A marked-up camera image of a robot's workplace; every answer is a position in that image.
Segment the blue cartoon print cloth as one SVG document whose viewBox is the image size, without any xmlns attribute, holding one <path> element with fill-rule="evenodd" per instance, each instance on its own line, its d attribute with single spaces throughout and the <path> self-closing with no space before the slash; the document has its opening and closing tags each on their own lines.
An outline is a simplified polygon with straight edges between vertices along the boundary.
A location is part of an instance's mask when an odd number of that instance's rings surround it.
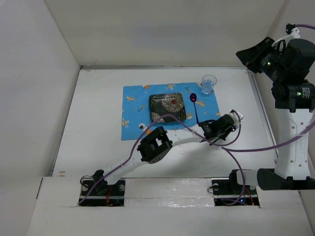
<svg viewBox="0 0 315 236">
<path fill-rule="evenodd" d="M 189 98 L 191 93 L 195 93 L 197 96 L 196 109 L 200 122 L 217 120 L 221 117 L 215 94 L 203 94 L 198 83 L 125 86 L 123 88 L 121 139 L 136 140 L 152 123 L 150 95 L 176 92 L 180 92 L 183 96 L 187 116 L 183 121 L 185 125 L 192 127 L 197 124 L 194 105 Z"/>
</svg>

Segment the purple metallic spoon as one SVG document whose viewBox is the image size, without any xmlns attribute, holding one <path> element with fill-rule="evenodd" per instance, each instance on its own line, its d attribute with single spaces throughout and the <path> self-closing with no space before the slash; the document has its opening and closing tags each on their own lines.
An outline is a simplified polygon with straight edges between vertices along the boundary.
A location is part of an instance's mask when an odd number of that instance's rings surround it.
<svg viewBox="0 0 315 236">
<path fill-rule="evenodd" d="M 194 105 L 194 110 L 195 110 L 195 117 L 196 117 L 196 123 L 199 124 L 199 119 L 198 119 L 198 114 L 197 114 L 197 109 L 196 109 L 196 101 L 197 101 L 197 96 L 195 93 L 191 93 L 190 96 L 190 101 L 193 103 Z"/>
</svg>

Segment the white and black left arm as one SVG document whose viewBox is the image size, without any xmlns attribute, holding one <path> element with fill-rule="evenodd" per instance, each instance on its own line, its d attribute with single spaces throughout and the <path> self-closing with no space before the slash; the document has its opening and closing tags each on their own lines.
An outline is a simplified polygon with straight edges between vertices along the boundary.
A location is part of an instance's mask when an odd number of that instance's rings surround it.
<svg viewBox="0 0 315 236">
<path fill-rule="evenodd" d="M 183 125 L 184 129 L 165 130 L 162 126 L 155 128 L 150 134 L 141 134 L 133 145 L 127 160 L 112 166 L 109 172 L 97 170 L 93 175 L 91 191 L 104 195 L 109 188 L 133 170 L 145 165 L 161 161 L 173 147 L 207 142 L 219 147 L 218 140 L 225 140 L 233 131 L 241 129 L 243 115 L 235 110 L 214 121 L 203 121 L 193 127 Z"/>
</svg>

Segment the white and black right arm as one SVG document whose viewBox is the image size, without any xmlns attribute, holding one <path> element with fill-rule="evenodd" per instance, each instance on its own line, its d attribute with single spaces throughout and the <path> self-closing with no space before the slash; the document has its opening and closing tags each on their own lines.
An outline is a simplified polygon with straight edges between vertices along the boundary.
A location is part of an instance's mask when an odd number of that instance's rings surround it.
<svg viewBox="0 0 315 236">
<path fill-rule="evenodd" d="M 315 180 L 308 166 L 308 132 L 315 126 L 315 86 L 306 76 L 315 61 L 315 45 L 301 38 L 276 42 L 266 37 L 236 56 L 253 73 L 272 81 L 272 95 L 279 119 L 278 158 L 272 169 L 233 171 L 227 183 L 230 192 L 246 185 L 262 190 L 313 190 Z"/>
</svg>

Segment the black floral square plate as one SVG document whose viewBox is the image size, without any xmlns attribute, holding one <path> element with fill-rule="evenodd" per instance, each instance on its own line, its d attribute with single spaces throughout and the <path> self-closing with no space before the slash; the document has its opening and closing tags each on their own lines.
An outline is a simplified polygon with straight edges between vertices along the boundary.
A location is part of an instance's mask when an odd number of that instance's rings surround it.
<svg viewBox="0 0 315 236">
<path fill-rule="evenodd" d="M 152 121 L 163 115 L 173 115 L 180 121 L 187 118 L 183 96 L 180 92 L 150 95 L 149 105 Z"/>
</svg>

